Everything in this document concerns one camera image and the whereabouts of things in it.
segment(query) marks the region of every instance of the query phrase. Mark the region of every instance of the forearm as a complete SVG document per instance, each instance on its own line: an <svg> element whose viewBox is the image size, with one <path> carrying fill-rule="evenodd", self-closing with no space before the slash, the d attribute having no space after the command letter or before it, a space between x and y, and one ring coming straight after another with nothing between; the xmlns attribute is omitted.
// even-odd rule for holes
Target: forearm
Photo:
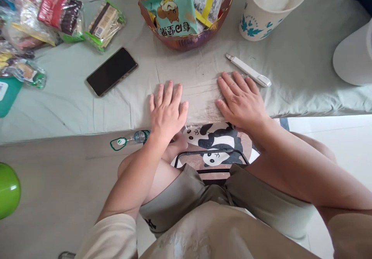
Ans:
<svg viewBox="0 0 372 259"><path fill-rule="evenodd" d="M97 221L118 213L137 217L168 143L161 136L150 134L146 144L118 178Z"/></svg>
<svg viewBox="0 0 372 259"><path fill-rule="evenodd" d="M290 188L316 206L372 209L372 193L358 180L312 146L272 120L251 132L268 155L280 161L276 169Z"/></svg>

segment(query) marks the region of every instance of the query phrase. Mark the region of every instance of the shirt sleeve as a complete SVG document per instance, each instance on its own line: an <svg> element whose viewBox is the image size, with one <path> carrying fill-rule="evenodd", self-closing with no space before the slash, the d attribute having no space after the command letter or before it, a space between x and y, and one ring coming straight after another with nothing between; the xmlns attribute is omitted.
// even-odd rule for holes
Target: shirt sleeve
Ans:
<svg viewBox="0 0 372 259"><path fill-rule="evenodd" d="M116 214L99 221L85 238L75 259L136 258L136 221Z"/></svg>
<svg viewBox="0 0 372 259"><path fill-rule="evenodd" d="M336 259L371 258L372 216L339 214L328 223Z"/></svg>

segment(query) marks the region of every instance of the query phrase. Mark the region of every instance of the panda print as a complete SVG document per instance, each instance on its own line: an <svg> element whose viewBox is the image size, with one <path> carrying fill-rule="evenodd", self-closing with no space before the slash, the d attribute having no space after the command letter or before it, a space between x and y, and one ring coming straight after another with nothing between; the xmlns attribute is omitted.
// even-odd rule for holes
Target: panda print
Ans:
<svg viewBox="0 0 372 259"><path fill-rule="evenodd" d="M238 153L219 153L219 149L237 149L243 152L241 138L230 123L213 123L200 125L185 130L190 144L207 150L216 150L215 153L203 154L204 167L218 166L221 164L242 163Z"/></svg>

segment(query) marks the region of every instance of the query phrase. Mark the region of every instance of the teal notebook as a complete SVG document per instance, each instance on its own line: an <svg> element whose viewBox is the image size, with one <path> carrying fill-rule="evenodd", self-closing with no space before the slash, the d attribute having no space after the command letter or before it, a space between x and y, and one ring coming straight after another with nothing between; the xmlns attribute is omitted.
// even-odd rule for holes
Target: teal notebook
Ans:
<svg viewBox="0 0 372 259"><path fill-rule="evenodd" d="M23 83L16 78L0 78L0 118L4 118L13 105Z"/></svg>

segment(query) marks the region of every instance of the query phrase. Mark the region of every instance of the green ball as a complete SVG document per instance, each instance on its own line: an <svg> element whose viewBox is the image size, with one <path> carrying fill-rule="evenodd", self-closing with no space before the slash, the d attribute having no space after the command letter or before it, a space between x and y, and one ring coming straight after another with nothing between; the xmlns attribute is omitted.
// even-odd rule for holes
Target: green ball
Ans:
<svg viewBox="0 0 372 259"><path fill-rule="evenodd" d="M21 199L21 184L14 170L0 163L0 220L10 216Z"/></svg>

